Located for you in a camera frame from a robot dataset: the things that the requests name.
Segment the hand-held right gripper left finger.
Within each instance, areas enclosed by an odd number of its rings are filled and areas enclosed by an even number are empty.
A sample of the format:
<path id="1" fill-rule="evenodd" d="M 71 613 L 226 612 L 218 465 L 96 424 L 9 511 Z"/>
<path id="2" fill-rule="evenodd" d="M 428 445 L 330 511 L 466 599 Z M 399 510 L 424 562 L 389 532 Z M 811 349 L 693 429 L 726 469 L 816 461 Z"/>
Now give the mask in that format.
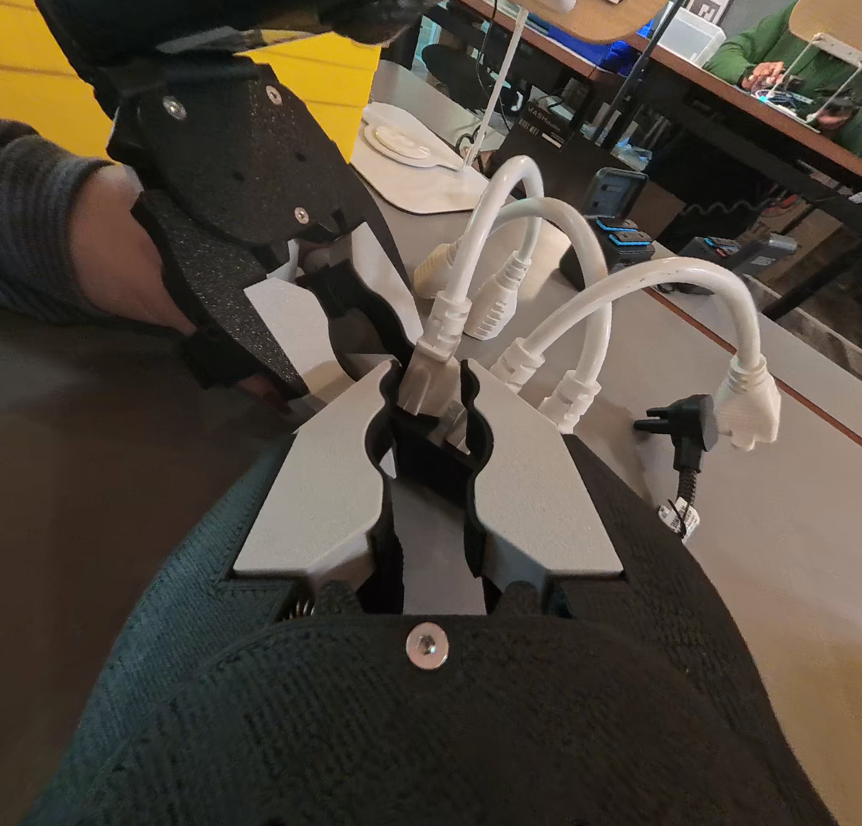
<path id="1" fill-rule="evenodd" d="M 384 360 L 293 435 L 233 562 L 238 579 L 365 582 L 377 562 L 374 530 L 391 510 L 380 461 L 390 390 L 400 366 Z"/>

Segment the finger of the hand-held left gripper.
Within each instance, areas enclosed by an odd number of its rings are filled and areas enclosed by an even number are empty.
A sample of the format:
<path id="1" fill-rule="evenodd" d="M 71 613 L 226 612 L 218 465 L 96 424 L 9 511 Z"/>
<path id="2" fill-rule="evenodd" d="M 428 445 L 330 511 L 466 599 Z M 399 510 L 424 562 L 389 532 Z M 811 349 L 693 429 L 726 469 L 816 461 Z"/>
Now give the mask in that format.
<path id="1" fill-rule="evenodd" d="M 244 289 L 315 408 L 335 400 L 382 362 L 410 358 L 414 349 L 414 296 L 394 271 L 369 283 L 352 262 L 327 266 L 307 277 L 310 288 L 273 276 Z M 338 351 L 330 323 L 348 312 L 362 314 L 382 345 L 378 353 Z"/>
<path id="2" fill-rule="evenodd" d="M 391 229 L 374 199 L 363 207 L 363 221 L 347 239 L 356 284 L 353 307 L 372 324 L 386 352 L 413 355 L 423 323 Z"/>

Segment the black power strip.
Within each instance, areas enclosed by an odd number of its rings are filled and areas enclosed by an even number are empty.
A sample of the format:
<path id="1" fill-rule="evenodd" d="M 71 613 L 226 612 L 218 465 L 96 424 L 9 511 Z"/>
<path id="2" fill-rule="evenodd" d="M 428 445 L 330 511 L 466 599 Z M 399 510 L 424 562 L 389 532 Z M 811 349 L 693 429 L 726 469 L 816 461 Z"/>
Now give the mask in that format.
<path id="1" fill-rule="evenodd" d="M 464 508 L 476 460 L 446 442 L 440 419 L 412 415 L 395 406 L 391 430 L 398 474 Z"/>

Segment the person's left forearm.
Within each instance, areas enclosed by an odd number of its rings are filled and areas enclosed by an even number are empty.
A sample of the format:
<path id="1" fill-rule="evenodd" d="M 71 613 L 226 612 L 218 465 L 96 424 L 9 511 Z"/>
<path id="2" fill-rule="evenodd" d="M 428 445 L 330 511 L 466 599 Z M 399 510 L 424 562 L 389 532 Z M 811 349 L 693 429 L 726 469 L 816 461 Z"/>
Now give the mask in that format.
<path id="1" fill-rule="evenodd" d="M 70 217 L 84 184 L 109 165 L 81 157 L 18 120 L 1 120 L 1 307 L 52 325 L 106 322 L 82 293 Z"/>

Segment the yellow cabinet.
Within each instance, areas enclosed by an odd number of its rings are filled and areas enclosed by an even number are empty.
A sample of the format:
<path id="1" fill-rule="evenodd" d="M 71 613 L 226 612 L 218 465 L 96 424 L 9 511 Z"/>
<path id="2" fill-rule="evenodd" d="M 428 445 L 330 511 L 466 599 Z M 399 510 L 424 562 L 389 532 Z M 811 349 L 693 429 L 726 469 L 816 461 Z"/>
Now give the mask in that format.
<path id="1" fill-rule="evenodd" d="M 334 34 L 251 53 L 352 157 L 380 50 Z M 78 155 L 105 158 L 111 123 L 66 61 L 33 0 L 1 0 L 1 118 L 19 120 Z"/>

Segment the white round pad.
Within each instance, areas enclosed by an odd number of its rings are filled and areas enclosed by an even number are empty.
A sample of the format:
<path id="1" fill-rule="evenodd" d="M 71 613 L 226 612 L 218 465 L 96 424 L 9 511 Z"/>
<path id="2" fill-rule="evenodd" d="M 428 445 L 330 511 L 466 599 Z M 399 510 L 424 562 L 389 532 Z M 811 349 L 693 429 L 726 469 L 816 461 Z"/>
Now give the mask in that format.
<path id="1" fill-rule="evenodd" d="M 447 155 L 389 125 L 366 127 L 365 139 L 377 152 L 397 163 L 422 169 L 442 167 L 453 172 L 460 170 L 459 164 Z"/>

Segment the black box white print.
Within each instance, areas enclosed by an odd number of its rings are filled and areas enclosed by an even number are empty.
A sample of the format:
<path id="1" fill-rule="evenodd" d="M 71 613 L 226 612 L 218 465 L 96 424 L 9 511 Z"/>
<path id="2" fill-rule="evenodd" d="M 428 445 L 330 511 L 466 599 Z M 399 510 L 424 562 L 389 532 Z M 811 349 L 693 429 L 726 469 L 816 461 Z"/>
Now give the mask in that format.
<path id="1" fill-rule="evenodd" d="M 559 98 L 544 96 L 531 100 L 497 150 L 499 161 L 526 155 L 545 171 L 554 165 L 572 137 L 574 117 L 572 108 Z"/>

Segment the black chair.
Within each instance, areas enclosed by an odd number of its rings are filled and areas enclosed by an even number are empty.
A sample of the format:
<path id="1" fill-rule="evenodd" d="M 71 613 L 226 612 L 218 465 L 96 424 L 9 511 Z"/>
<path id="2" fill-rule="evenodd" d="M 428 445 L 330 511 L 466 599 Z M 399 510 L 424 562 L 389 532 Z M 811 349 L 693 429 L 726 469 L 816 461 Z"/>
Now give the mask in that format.
<path id="1" fill-rule="evenodd" d="M 497 82 L 481 60 L 447 44 L 428 44 L 421 59 L 428 72 L 447 88 L 450 98 L 468 109 L 486 102 Z"/>

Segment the black battery charger blue trim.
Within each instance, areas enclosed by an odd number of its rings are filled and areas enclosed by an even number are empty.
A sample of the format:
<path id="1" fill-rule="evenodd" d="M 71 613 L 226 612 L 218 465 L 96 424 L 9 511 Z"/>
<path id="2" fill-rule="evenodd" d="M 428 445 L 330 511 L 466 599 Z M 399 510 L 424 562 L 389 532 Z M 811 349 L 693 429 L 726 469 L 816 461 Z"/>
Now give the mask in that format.
<path id="1" fill-rule="evenodd" d="M 604 167 L 589 183 L 581 212 L 598 239 L 609 273 L 652 259 L 652 237 L 629 217 L 647 181 L 642 172 Z"/>

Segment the blue storage bin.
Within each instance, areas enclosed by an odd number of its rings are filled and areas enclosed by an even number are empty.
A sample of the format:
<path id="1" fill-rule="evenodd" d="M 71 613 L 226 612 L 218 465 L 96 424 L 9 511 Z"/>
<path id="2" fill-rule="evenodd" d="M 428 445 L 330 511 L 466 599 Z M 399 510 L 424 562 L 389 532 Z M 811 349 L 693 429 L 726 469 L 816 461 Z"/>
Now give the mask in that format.
<path id="1" fill-rule="evenodd" d="M 617 40 L 595 47 L 596 56 L 590 62 L 594 66 L 620 77 L 628 77 L 641 56 L 641 52 L 625 40 Z"/>

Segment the dark grey charger device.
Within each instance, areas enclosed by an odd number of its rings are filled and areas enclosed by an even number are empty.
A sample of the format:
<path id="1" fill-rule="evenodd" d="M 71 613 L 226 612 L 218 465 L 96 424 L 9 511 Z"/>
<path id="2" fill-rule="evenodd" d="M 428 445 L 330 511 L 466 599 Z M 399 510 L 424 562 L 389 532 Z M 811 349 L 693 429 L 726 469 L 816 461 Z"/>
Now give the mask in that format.
<path id="1" fill-rule="evenodd" d="M 795 239 L 781 234 L 767 234 L 746 242 L 706 236 L 692 239 L 678 254 L 714 263 L 741 278 L 761 274 L 790 258 L 797 249 Z"/>

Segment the wooden instruction board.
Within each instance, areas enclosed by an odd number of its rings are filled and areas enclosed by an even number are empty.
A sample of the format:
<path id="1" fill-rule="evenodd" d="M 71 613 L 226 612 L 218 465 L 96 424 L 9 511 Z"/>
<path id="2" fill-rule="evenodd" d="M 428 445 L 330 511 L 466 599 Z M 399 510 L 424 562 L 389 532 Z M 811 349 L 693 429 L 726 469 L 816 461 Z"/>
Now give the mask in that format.
<path id="1" fill-rule="evenodd" d="M 508 0 L 566 30 L 579 40 L 610 43 L 635 34 L 671 0 L 576 0 L 573 10 L 559 12 L 539 0 Z"/>

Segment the translucent white container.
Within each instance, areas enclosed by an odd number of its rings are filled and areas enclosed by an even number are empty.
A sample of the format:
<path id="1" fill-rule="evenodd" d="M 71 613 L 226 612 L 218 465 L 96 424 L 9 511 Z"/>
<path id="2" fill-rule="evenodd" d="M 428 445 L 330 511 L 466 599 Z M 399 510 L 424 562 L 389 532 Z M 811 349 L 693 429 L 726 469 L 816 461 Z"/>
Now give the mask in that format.
<path id="1" fill-rule="evenodd" d="M 703 67 L 727 38 L 718 25 L 721 5 L 693 0 L 680 7 L 659 39 L 659 46 L 697 67 Z"/>

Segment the wooden desk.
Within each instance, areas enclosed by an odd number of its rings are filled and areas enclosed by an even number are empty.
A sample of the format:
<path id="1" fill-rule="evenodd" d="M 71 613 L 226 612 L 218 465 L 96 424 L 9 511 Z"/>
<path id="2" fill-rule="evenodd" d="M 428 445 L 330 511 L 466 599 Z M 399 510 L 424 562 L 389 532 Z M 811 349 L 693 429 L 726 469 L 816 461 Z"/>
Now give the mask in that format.
<path id="1" fill-rule="evenodd" d="M 582 56 L 565 45 L 548 39 L 532 27 L 526 28 L 523 40 L 535 46 L 541 53 L 552 57 L 562 66 L 588 76 L 592 80 L 605 83 L 618 81 L 618 77 L 608 75 L 604 70 L 587 62 Z M 722 102 L 740 109 L 744 114 L 800 144 L 803 151 L 807 152 L 813 160 L 820 159 L 825 162 L 826 167 L 822 169 L 824 173 L 834 178 L 842 178 L 846 185 L 850 185 L 855 178 L 861 178 L 861 160 L 859 157 L 843 149 L 834 141 L 822 137 L 813 129 L 804 126 L 797 119 L 782 114 L 777 109 L 758 101 L 747 92 L 730 86 L 659 45 L 653 49 L 650 60 L 653 64 L 668 70 L 687 84 L 693 84 L 695 87 L 717 96 Z"/>

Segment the plain wooden board stand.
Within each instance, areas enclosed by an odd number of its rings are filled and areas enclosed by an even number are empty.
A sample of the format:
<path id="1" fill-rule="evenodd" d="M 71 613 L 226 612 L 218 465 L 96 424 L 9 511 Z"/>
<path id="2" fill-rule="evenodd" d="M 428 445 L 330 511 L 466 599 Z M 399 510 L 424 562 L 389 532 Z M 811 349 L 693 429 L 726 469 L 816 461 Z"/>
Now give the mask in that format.
<path id="1" fill-rule="evenodd" d="M 813 51 L 835 57 L 851 68 L 835 93 L 803 120 L 805 125 L 821 131 L 821 119 L 832 113 L 852 85 L 860 82 L 861 0 L 798 0 L 789 20 L 789 29 L 803 42 L 803 49 L 789 68 L 780 73 L 781 82 L 787 83 L 803 59 Z"/>

